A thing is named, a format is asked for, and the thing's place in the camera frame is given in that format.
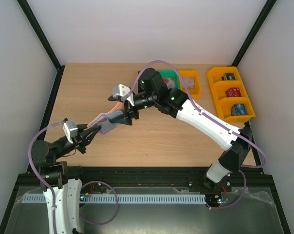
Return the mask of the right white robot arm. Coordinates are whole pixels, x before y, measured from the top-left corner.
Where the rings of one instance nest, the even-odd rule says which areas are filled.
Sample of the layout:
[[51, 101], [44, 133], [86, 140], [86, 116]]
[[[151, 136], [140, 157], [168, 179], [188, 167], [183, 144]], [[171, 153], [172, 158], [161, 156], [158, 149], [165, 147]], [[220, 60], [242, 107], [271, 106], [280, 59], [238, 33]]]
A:
[[242, 129], [230, 125], [192, 101], [180, 89], [169, 89], [161, 74], [153, 68], [147, 68], [139, 77], [143, 87], [141, 93], [133, 93], [122, 84], [114, 86], [109, 101], [119, 101], [124, 105], [123, 115], [114, 121], [131, 125], [139, 118], [139, 110], [156, 107], [161, 113], [184, 121], [213, 139], [224, 150], [203, 177], [204, 187], [216, 190], [223, 178], [237, 172], [251, 149], [252, 131], [245, 126]]

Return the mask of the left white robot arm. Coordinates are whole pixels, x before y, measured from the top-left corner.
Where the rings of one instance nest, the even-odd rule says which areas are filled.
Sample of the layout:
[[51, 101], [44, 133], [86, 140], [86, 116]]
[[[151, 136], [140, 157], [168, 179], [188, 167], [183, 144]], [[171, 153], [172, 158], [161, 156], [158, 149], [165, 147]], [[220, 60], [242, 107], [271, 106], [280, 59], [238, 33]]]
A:
[[[63, 125], [65, 136], [54, 142], [38, 139], [43, 132], [58, 125]], [[67, 162], [58, 161], [58, 159], [74, 150], [84, 154], [86, 147], [100, 130], [101, 126], [76, 125], [74, 121], [65, 119], [46, 126], [30, 142], [29, 164], [40, 181], [47, 205], [51, 234], [80, 234], [82, 232], [78, 212], [82, 188], [80, 169], [75, 167], [73, 174], [70, 174]]]

